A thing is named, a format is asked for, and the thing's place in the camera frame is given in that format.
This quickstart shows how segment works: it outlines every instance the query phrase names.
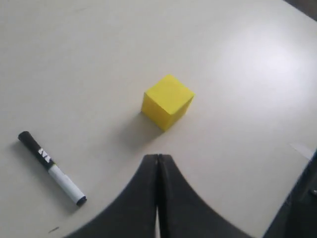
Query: marker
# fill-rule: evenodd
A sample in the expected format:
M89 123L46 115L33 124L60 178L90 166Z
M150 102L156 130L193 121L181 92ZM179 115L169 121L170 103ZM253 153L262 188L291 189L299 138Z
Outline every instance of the marker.
M77 206L81 206L87 201L87 198L82 191L59 169L51 157L41 146L39 146L28 131L24 131L19 134L18 139L32 152L32 154Z

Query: marker barrel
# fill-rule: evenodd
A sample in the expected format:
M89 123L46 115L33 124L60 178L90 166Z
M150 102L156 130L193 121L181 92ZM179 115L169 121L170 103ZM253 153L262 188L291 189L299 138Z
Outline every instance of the marker barrel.
M70 199L76 203L77 206L81 206L87 201L83 192L60 170L51 157L36 142L28 131L24 131L19 134L18 139L30 150L30 152L37 158L37 160L49 172L51 177L58 183Z

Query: foam block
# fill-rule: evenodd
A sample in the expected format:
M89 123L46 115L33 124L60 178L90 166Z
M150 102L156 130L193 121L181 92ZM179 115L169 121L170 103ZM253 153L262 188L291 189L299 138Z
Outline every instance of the foam block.
M187 111L195 94L167 75L144 93L142 112L162 130L168 130Z

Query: dark object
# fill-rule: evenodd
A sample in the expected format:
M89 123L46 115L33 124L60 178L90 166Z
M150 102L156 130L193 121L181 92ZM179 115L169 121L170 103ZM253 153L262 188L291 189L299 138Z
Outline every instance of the dark object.
M264 238L317 238L317 153L271 223Z
M163 238L249 238L190 187L170 155L158 159L158 215Z
M37 160L47 171L55 164L55 162L44 150L39 153L41 146L28 131L24 131L19 134L18 139L25 145L26 148L29 149L29 151L35 156L35 158L37 158Z
M157 156L145 156L124 191L68 238L154 238Z
M249 238L190 187L170 155L146 155L124 191L67 238Z

